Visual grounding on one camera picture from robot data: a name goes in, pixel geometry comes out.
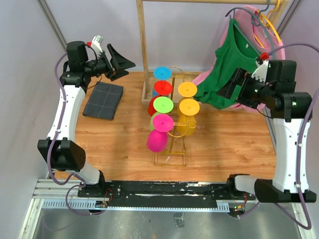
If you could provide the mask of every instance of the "wooden tabletop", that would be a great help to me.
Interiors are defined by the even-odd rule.
[[[96,82],[97,78],[92,78],[90,85]],[[185,139],[187,166],[155,166],[153,154],[146,147],[151,117],[141,103],[143,82],[143,72],[132,72],[112,82],[124,86],[113,120],[82,115],[93,88],[82,103],[76,143],[85,149],[86,160],[101,170],[106,180],[224,182],[232,173],[272,178],[276,156],[265,119],[260,114],[240,111],[201,109],[196,115],[199,128]],[[174,147],[181,147],[181,139],[175,142]],[[160,160],[165,162],[167,156]],[[166,163],[181,163],[181,158],[172,157]],[[56,175],[66,176],[61,172]]]

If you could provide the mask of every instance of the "pink cloth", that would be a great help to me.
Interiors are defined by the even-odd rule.
[[[243,8],[251,11],[251,12],[255,12],[256,13],[256,10],[257,8],[253,7],[253,6],[250,6],[250,5],[245,5],[243,6]],[[257,50],[259,50],[260,52],[265,52],[265,51],[270,51],[271,50],[271,46],[270,46],[270,42],[269,40],[267,39],[267,36],[265,35],[264,33],[264,30],[261,26],[254,26],[251,24],[251,15],[247,12],[245,12],[244,10],[241,10],[241,9],[236,9],[236,13],[235,13],[235,19],[238,21],[238,24],[240,26],[240,29],[242,30],[242,32],[245,34],[245,36],[247,37],[247,39],[257,48]],[[228,31],[228,24],[226,26],[226,29],[219,41],[219,45],[222,46],[225,39],[226,39],[226,36],[227,36],[227,31]],[[279,46],[282,46],[283,45],[283,42],[278,42],[277,38],[268,30],[269,32],[269,35],[274,43],[274,47],[277,48]],[[265,48],[261,47],[257,41],[255,40],[255,37],[254,37],[254,34],[259,38],[259,40],[262,42],[262,44],[264,45]],[[278,51],[276,51],[276,59],[278,60],[284,60],[285,59],[285,50],[284,48],[283,49],[280,49]],[[201,82],[203,82],[207,76],[212,72],[214,66],[215,66],[215,62],[216,62],[216,59],[213,63],[213,66],[208,70],[208,71],[205,71],[203,73],[201,73],[199,76],[197,76],[192,82],[195,84],[195,85],[199,85]],[[263,107],[265,105],[264,104],[260,104],[258,105],[258,110],[262,110]],[[232,109],[245,109],[247,111],[250,111],[250,112],[257,112],[257,110],[255,109],[252,109],[252,108],[249,108],[247,106],[244,106],[244,105],[241,105],[241,104],[234,104],[232,106],[230,106],[229,108],[232,108]]]

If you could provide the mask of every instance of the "gray wall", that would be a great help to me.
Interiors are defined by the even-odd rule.
[[[319,47],[319,21],[317,0],[305,0],[290,21],[282,38],[284,44],[295,42],[311,43]],[[304,46],[292,46],[286,49],[286,57],[297,62],[297,89],[300,92],[314,94],[319,88],[319,54]],[[315,105],[307,140],[307,177],[311,190],[319,194],[319,102]],[[312,223],[319,235],[319,203],[308,204]]]
[[[15,239],[47,172],[36,145],[55,115],[63,50],[35,0],[0,1],[0,22],[0,237]]]
[[[66,39],[92,40],[99,34],[125,57],[143,69],[135,0],[47,0]],[[234,4],[144,2],[149,68],[179,66],[207,70]]]

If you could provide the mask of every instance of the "green tank top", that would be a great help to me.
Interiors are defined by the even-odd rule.
[[[237,21],[230,19],[225,42],[215,51],[216,63],[214,69],[197,86],[197,93],[194,96],[195,100],[211,104],[219,110],[233,105],[240,93],[241,87],[236,86],[230,99],[216,94],[230,80],[236,68],[243,68],[248,72],[254,72],[257,68],[256,57],[258,54],[234,24],[238,25]]]

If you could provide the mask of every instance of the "gray hanger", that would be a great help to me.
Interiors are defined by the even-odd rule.
[[[266,8],[263,9],[263,10],[260,10],[256,17],[259,19],[260,14],[261,14],[262,12],[264,12],[264,11],[267,11],[269,7],[270,7],[270,0],[268,0],[268,3],[267,3]],[[255,23],[253,17],[251,17],[251,24],[253,24],[254,26],[260,26],[260,23]]]
[[[245,36],[245,34],[243,33],[243,31],[240,29],[239,26],[237,26],[237,24],[234,22],[234,26],[235,28],[239,31],[239,33],[246,39],[246,41],[248,42],[248,44],[255,50],[255,52],[259,55],[260,52],[257,50],[257,48],[248,40],[248,38]]]
[[[255,14],[253,14],[251,11],[249,11],[249,10],[243,8],[243,7],[234,7],[234,8],[232,8],[232,9],[230,9],[225,16],[228,16],[232,11],[234,11],[234,14],[235,14],[235,10],[236,10],[236,9],[244,10],[245,12],[249,13],[257,22],[259,22],[259,24],[261,25],[262,29],[264,30],[266,36],[268,37],[268,40],[269,40],[271,49],[272,49],[272,50],[275,50],[274,42],[272,41],[272,39],[271,39],[271,37],[270,37],[269,31],[268,31],[267,28],[261,23],[260,19],[258,19],[258,18],[255,16]]]

